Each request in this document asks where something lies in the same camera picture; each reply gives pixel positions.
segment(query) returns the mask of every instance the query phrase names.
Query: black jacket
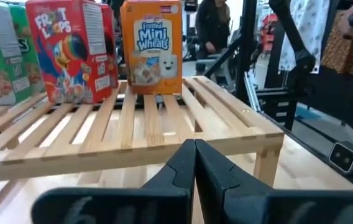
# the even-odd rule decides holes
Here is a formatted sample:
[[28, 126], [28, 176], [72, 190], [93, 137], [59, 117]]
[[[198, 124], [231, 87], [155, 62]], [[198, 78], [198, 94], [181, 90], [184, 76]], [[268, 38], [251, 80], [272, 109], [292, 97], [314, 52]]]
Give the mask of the black jacket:
[[196, 15], [196, 30], [202, 46], [211, 42], [217, 51], [227, 47], [229, 21], [221, 22], [214, 0], [203, 0]]

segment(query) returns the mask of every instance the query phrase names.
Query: orange cereal box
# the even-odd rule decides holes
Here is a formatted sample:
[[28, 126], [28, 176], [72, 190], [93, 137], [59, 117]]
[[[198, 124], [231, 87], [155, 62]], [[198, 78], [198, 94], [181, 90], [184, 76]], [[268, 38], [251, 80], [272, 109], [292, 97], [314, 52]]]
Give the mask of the orange cereal box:
[[128, 0], [121, 8], [124, 55], [137, 94], [180, 93], [182, 8], [179, 0]]
[[88, 0], [29, 0], [26, 11], [49, 100], [97, 103], [108, 97], [101, 6]]
[[101, 4], [103, 26], [104, 26], [104, 41], [106, 44], [106, 53], [108, 55], [110, 86], [117, 88], [118, 72], [117, 72], [117, 55], [116, 46], [114, 43], [114, 29], [113, 29], [113, 10], [107, 4]]

